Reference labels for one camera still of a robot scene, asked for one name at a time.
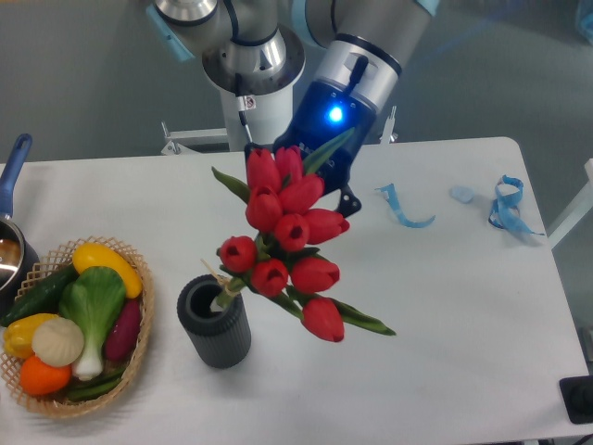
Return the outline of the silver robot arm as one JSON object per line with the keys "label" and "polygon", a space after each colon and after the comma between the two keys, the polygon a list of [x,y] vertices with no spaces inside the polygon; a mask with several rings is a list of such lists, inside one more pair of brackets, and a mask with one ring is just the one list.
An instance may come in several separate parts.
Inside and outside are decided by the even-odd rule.
{"label": "silver robot arm", "polygon": [[350,216],[350,168],[438,10],[436,1],[145,1],[180,60],[197,58],[220,93],[229,148],[298,146],[322,166]]}

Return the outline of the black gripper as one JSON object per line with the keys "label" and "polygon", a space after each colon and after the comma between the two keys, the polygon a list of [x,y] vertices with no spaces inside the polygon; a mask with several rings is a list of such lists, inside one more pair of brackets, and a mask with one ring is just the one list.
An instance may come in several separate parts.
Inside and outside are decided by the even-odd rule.
{"label": "black gripper", "polygon": [[350,168],[375,119],[376,112],[357,98],[330,84],[315,81],[307,89],[288,128],[270,150],[299,146],[301,157],[306,158],[350,130],[349,138],[318,169],[324,180],[324,193],[340,192],[335,210],[347,218],[361,209],[360,200],[348,185]]}

